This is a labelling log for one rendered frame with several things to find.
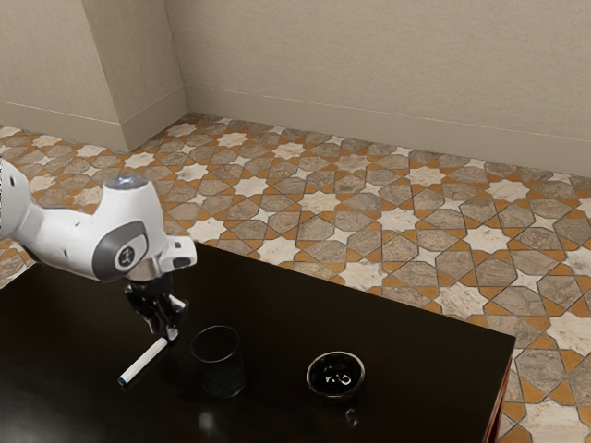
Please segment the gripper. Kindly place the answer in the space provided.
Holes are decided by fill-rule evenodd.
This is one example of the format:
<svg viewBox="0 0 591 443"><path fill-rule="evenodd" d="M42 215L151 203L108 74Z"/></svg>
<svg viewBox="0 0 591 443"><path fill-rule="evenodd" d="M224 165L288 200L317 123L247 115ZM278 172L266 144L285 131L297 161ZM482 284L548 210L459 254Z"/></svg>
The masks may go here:
<svg viewBox="0 0 591 443"><path fill-rule="evenodd" d="M187 317L188 301L175 297L171 273L151 281L130 281L124 293L131 306L144 316L151 333L160 331L158 314L166 323L166 339L172 342L177 338L181 319Z"/></svg>

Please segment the white marker pen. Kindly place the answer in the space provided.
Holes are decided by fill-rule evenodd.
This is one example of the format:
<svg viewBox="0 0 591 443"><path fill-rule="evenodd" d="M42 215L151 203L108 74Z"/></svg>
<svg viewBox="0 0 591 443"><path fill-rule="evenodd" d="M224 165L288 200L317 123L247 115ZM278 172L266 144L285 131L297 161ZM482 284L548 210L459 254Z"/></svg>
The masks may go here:
<svg viewBox="0 0 591 443"><path fill-rule="evenodd" d="M133 380L133 378L139 374L167 346L167 344L168 340L165 337L158 339L119 376L117 380L119 385L128 385Z"/></svg>

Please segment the black mesh pen holder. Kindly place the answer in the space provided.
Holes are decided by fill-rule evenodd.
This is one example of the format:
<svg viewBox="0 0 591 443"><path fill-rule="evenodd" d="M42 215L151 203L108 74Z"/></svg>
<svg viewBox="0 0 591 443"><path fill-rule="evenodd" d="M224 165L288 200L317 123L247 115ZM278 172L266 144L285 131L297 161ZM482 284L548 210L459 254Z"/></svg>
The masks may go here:
<svg viewBox="0 0 591 443"><path fill-rule="evenodd" d="M246 385L247 373L235 329L216 325L202 330L191 342L203 389L212 397L227 399Z"/></svg>

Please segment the black glossy bowl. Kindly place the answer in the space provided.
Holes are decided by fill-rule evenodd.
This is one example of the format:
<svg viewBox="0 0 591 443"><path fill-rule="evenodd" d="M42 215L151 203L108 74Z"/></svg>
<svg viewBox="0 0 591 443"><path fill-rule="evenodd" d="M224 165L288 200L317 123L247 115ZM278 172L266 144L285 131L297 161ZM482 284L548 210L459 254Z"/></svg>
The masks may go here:
<svg viewBox="0 0 591 443"><path fill-rule="evenodd" d="M338 404L351 399L365 379L363 362L348 352L328 352L308 366L307 384L321 400Z"/></svg>

